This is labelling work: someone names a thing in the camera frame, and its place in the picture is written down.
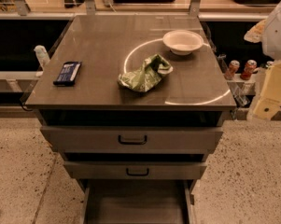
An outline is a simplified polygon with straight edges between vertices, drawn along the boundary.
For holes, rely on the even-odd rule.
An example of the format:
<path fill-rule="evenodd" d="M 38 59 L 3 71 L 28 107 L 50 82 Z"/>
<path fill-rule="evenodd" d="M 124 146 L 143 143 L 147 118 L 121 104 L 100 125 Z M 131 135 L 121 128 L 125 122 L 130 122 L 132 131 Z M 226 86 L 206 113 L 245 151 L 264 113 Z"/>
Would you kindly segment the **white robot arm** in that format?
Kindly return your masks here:
<path fill-rule="evenodd" d="M 281 1 L 268 16 L 261 37 L 262 51 L 274 60 L 265 70 L 260 93 L 249 108 L 249 119 L 270 120 L 281 109 Z"/>

